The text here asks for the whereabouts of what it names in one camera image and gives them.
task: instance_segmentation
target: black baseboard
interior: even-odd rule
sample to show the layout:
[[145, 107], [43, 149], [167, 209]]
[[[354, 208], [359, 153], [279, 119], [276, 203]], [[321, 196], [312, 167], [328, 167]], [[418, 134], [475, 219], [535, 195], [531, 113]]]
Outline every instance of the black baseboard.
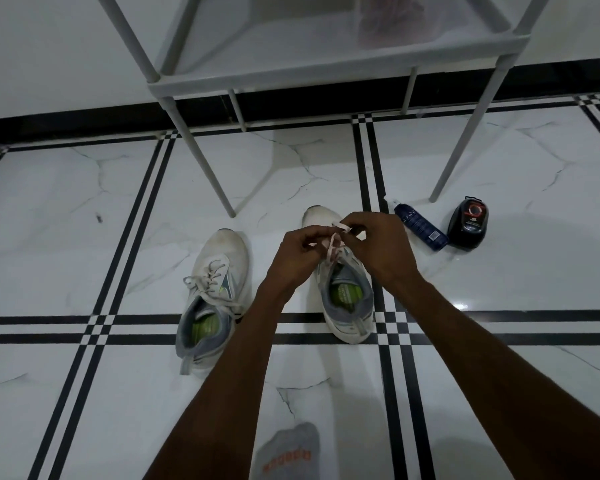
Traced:
[[[411, 100], [414, 107], [476, 103], [491, 69], [418, 76]], [[400, 108], [408, 76], [362, 80], [304, 88], [239, 93], [247, 121], [278, 120], [327, 114], [355, 114]], [[514, 67], [496, 100], [600, 92], [600, 59]], [[178, 101], [192, 127], [236, 122], [228, 96]], [[89, 137], [172, 129], [158, 103], [133, 104], [79, 111], [33, 114], [0, 119], [0, 144], [56, 138]]]

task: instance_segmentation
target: person's left hand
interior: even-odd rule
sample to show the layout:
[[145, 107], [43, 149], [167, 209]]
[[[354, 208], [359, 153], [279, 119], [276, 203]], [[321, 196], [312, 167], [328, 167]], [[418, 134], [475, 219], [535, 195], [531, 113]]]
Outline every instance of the person's left hand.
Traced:
[[288, 302], [296, 288], [311, 276], [327, 254], [324, 246], [310, 244], [322, 241], [335, 232], [334, 227], [309, 226], [286, 233], [261, 288], [272, 292], [284, 303]]

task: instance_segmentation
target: shelf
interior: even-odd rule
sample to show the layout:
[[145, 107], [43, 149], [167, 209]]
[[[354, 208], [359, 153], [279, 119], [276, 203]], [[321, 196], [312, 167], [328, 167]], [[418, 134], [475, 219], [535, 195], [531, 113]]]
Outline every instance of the shelf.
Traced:
[[450, 1], [460, 23], [442, 19], [438, 38], [366, 48], [354, 0], [190, 0], [183, 3], [190, 14], [179, 15], [177, 35], [166, 42], [171, 67], [163, 64], [161, 80], [149, 88], [176, 96], [391, 77], [415, 65], [511, 54], [526, 45], [528, 36], [513, 34], [491, 0]]

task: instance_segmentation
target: gray sock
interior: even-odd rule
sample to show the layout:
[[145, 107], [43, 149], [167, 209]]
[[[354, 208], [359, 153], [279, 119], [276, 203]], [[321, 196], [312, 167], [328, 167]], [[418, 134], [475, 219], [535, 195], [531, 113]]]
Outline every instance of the gray sock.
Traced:
[[314, 480], [320, 478], [320, 436], [312, 423], [273, 435], [256, 453], [256, 480]]

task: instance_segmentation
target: hand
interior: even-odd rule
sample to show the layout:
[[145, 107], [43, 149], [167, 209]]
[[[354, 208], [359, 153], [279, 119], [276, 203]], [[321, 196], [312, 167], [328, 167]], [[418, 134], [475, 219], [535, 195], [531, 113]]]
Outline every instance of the hand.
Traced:
[[284, 303], [288, 302], [327, 254], [324, 246], [312, 247], [310, 244], [335, 232], [334, 227], [309, 226], [286, 233], [260, 288], [273, 293]]
[[[353, 212], [342, 223], [352, 227], [350, 233], [338, 229], [343, 242], [387, 291], [395, 295], [399, 285], [423, 281], [400, 218], [379, 212]], [[363, 230], [367, 238], [360, 241], [355, 236]]]

